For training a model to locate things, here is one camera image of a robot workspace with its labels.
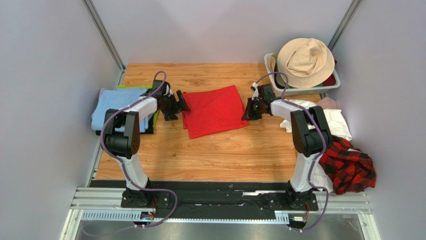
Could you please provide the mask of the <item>red t-shirt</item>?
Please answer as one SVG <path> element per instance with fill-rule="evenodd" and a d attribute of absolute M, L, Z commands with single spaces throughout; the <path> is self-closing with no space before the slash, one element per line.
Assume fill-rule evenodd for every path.
<path fill-rule="evenodd" d="M 236 130 L 249 125 L 243 120 L 243 102 L 235 85 L 204 92 L 184 92 L 190 112 L 184 111 L 183 128 L 190 139 Z"/>

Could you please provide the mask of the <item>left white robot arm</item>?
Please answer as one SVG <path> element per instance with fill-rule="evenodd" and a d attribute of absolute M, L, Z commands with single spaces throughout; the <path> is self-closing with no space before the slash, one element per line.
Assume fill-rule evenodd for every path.
<path fill-rule="evenodd" d="M 106 111 L 100 130 L 102 149 L 116 160 L 122 170 L 126 189 L 125 201 L 151 202 L 153 192 L 148 176 L 139 160 L 140 121 L 161 111 L 166 121 L 175 121 L 177 114 L 191 112 L 181 90 L 172 91 L 165 80 L 153 81 L 152 88 L 131 104 Z"/>

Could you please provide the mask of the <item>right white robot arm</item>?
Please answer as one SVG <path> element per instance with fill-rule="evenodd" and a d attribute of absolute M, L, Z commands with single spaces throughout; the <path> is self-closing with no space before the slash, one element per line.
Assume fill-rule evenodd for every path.
<path fill-rule="evenodd" d="M 313 198 L 312 174 L 318 160 L 332 143 L 324 110 L 320 106 L 306 108 L 285 98 L 278 98 L 270 84 L 253 83 L 251 90 L 253 95 L 247 99 L 241 118 L 243 121 L 259 120 L 263 114 L 269 114 L 290 122 L 297 159 L 284 200 L 290 208 L 298 209 Z"/>

